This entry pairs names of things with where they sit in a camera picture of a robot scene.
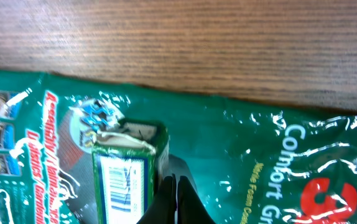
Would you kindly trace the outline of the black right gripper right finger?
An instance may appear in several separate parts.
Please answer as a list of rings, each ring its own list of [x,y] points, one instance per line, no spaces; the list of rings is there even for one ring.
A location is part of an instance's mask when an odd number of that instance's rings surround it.
[[[177,223],[215,224],[186,176],[180,177],[177,186]]]

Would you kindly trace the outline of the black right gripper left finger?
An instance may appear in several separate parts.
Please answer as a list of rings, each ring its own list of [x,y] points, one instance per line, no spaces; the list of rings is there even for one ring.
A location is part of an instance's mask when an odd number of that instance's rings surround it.
[[[137,224],[174,224],[177,209],[176,186],[175,175],[165,177],[150,207]]]

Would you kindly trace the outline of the green 3M gloves package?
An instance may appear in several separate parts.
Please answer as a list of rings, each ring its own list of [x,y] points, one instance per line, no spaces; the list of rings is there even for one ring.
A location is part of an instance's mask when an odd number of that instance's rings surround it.
[[[161,182],[215,223],[357,223],[357,115],[2,70],[0,223],[99,223],[91,150],[125,118],[165,125]]]

